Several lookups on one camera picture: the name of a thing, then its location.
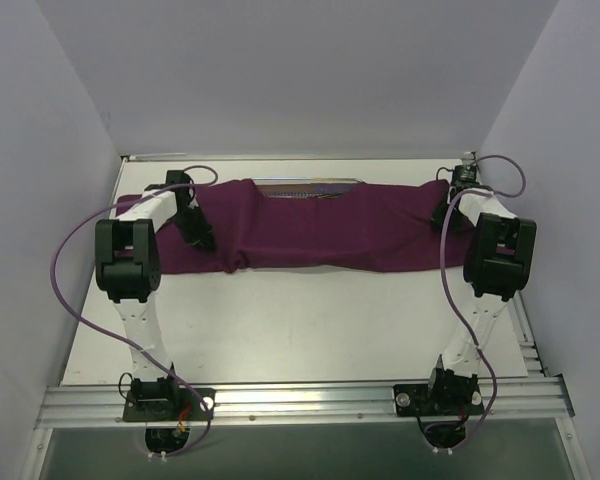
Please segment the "purple cloth wrap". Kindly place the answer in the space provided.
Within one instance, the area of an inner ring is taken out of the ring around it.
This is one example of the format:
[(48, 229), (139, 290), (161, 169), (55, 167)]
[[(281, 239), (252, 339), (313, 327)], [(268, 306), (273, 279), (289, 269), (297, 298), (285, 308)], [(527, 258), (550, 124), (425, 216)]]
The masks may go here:
[(250, 179), (199, 187), (197, 200), (217, 249), (186, 244), (168, 223), (156, 234), (165, 274), (320, 265), (381, 273), (439, 267), (440, 234), (430, 217), (448, 183), (360, 183), (335, 198), (269, 198)]

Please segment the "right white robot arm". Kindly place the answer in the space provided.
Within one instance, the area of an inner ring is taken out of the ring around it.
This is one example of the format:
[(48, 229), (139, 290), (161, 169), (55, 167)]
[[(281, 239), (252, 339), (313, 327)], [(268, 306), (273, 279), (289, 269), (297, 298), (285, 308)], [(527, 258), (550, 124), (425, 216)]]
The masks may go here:
[[(485, 347), (509, 301), (528, 283), (537, 235), (535, 221), (509, 211), (484, 186), (447, 184), (443, 191), (432, 223), (441, 231), (443, 292), (459, 326), (438, 357), (423, 390), (427, 406), (439, 413), (455, 406), (460, 394), (473, 393), (480, 366), (494, 373), (484, 358)], [(459, 306), (453, 301), (446, 274), (446, 241), (452, 224), (463, 220), (474, 227), (462, 270), (473, 297)]]

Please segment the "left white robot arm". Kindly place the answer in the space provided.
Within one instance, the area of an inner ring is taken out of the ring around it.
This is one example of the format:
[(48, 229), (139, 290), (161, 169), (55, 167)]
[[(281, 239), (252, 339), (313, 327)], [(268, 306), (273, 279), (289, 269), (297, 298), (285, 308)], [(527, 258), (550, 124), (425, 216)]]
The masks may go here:
[(131, 343), (129, 398), (145, 402), (159, 419), (174, 417), (182, 405), (155, 298), (162, 277), (156, 233), (169, 224), (186, 245), (203, 252), (217, 249), (187, 169), (169, 170), (163, 183), (145, 188), (138, 203), (95, 225), (96, 283), (113, 303)]

